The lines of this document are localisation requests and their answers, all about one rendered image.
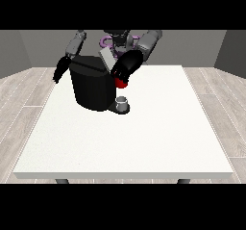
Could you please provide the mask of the small grey cup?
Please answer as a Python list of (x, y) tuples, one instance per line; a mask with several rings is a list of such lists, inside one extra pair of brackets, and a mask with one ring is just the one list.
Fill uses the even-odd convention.
[(124, 112), (127, 110), (128, 108), (128, 100), (125, 96), (118, 96), (116, 99), (115, 99), (115, 102), (116, 102), (116, 109), (119, 111), (119, 112)]

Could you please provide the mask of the pale grey machine lid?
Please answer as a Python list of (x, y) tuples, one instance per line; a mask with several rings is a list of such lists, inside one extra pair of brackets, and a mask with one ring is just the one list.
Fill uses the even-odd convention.
[(99, 56), (102, 59), (107, 71), (111, 72), (111, 70), (113, 69), (113, 67), (116, 63), (116, 60), (115, 60), (112, 52), (110, 51), (110, 49), (108, 47), (101, 49), (99, 51)]

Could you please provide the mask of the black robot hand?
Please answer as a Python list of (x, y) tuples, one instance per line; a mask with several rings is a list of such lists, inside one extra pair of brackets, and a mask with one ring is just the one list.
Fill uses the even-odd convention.
[(64, 72), (69, 68), (71, 64), (71, 58), (67, 55), (63, 56), (57, 63), (57, 67), (54, 72), (53, 81), (57, 84), (64, 74)]
[(130, 50), (124, 53), (114, 64), (111, 76), (124, 83), (129, 82), (130, 76), (138, 70), (143, 63), (143, 54), (139, 50)]

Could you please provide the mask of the black coffee machine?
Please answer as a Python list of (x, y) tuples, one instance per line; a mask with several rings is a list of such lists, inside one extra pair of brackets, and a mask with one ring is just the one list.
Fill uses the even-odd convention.
[(100, 57), (76, 56), (69, 65), (76, 101), (82, 107), (97, 112), (112, 111), (127, 114), (130, 105), (120, 112), (116, 108), (116, 86)]

